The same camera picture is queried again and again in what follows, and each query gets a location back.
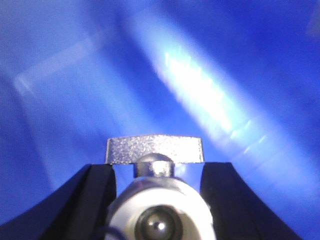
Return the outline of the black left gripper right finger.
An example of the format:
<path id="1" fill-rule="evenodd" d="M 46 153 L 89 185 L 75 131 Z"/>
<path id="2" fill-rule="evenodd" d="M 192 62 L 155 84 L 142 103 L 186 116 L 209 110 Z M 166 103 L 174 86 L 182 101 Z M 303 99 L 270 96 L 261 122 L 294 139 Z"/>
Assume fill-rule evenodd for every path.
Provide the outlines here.
<path id="1" fill-rule="evenodd" d="M 218 240 L 299 240 L 244 182 L 231 163 L 205 163 L 200 195 L 209 205 Z"/>

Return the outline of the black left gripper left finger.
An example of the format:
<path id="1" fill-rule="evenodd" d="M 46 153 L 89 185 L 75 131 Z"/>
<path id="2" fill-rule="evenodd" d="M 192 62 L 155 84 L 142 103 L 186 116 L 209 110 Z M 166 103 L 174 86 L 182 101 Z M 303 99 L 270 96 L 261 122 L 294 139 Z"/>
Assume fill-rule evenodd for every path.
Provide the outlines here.
<path id="1" fill-rule="evenodd" d="M 87 164 L 46 199 L 0 227 L 2 240 L 102 240 L 116 199 L 111 165 Z"/>

